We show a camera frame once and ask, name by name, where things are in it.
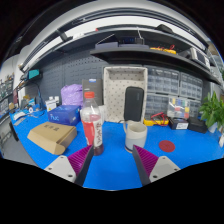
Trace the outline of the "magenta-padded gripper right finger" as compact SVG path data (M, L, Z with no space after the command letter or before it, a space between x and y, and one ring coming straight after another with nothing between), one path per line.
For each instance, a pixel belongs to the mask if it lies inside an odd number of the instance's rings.
M180 168L168 157L158 157L136 145L133 146L132 155L143 186L180 170Z

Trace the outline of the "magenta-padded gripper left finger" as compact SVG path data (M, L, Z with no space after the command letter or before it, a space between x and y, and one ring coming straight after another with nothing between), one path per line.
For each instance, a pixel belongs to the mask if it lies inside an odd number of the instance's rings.
M68 157L60 155L45 168L45 171L82 186L93 155L93 147L87 146Z

